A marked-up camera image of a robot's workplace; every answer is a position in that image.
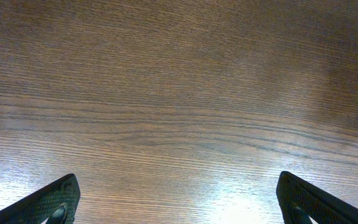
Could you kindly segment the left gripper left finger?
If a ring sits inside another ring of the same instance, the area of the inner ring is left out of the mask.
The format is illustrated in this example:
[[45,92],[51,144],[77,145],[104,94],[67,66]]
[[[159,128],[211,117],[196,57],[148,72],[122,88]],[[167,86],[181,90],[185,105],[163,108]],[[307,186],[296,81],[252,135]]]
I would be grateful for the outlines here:
[[79,201],[76,176],[67,174],[0,210],[0,223],[73,223]]

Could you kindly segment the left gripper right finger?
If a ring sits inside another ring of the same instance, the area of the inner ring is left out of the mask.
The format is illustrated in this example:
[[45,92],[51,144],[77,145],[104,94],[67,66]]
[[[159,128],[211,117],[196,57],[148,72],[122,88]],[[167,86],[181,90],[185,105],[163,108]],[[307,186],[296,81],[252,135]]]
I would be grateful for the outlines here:
[[358,224],[358,208],[291,172],[280,173],[276,195],[285,224]]

